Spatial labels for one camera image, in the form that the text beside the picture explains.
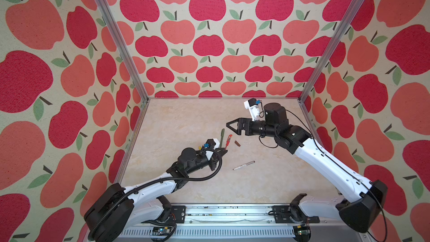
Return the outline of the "red pen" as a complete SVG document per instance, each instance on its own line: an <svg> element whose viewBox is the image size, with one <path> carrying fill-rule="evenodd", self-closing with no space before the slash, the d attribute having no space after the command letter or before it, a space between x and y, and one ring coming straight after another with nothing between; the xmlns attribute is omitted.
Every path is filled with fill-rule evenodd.
<svg viewBox="0 0 430 242"><path fill-rule="evenodd" d="M224 148L225 148L225 150L227 150L227 148L228 148L228 146L229 146L229 144L230 144L231 138L232 138L232 134L230 134L230 135L228 136L228 138L227 138L226 146L224 147Z"/></svg>

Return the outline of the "green pen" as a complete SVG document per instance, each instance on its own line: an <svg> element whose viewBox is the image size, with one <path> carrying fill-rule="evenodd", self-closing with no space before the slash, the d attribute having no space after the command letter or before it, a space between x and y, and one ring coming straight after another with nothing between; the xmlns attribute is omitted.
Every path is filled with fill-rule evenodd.
<svg viewBox="0 0 430 242"><path fill-rule="evenodd" d="M222 144L223 144L223 140L224 140L224 135L225 135L225 129L223 128L222 130L221 130L221 136L220 136L220 145L219 145L219 147L222 147Z"/></svg>

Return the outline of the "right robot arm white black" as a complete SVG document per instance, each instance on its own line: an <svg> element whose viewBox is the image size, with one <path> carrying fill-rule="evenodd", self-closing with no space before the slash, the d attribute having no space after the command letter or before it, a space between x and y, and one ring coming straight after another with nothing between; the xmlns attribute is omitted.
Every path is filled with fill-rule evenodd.
<svg viewBox="0 0 430 242"><path fill-rule="evenodd" d="M307 162L340 192L339 197L332 198L299 194L290 203L290 219L302 223L309 217L326 217L342 220L359 233L368 232L378 215L383 213L386 184L380 180L372 182L358 174L324 149L307 130L290 124L286 109L279 103L260 108L261 103L255 98L244 102L251 117L236 119L234 132L272 137L279 147Z"/></svg>

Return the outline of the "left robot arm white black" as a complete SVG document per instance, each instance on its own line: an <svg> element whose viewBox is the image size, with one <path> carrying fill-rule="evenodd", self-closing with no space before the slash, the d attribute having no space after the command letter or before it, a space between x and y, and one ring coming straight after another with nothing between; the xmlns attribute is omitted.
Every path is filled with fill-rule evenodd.
<svg viewBox="0 0 430 242"><path fill-rule="evenodd" d="M84 220L89 229L88 240L112 242L120 233L146 221L166 221L171 205L168 194L181 189L189 181L206 181L222 167L227 149L185 148L177 161L161 176L137 186L111 185L87 210Z"/></svg>

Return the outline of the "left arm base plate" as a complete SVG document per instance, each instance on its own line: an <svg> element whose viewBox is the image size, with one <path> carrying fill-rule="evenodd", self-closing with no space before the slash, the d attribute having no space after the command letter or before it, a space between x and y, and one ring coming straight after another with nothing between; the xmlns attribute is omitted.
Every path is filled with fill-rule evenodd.
<svg viewBox="0 0 430 242"><path fill-rule="evenodd" d="M161 215L154 220L147 220L143 223L145 224L155 224L155 225L173 225L176 224L183 224L185 221L185 215L186 215L186 206L172 206L168 208L164 208Z"/></svg>

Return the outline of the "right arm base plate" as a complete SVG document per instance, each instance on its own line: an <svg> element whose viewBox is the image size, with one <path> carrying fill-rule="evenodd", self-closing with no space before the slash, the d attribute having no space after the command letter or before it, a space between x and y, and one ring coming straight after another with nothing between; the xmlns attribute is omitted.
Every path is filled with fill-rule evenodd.
<svg viewBox="0 0 430 242"><path fill-rule="evenodd" d="M268 212L273 216L276 224L318 224L319 217L307 217L298 206L273 206Z"/></svg>

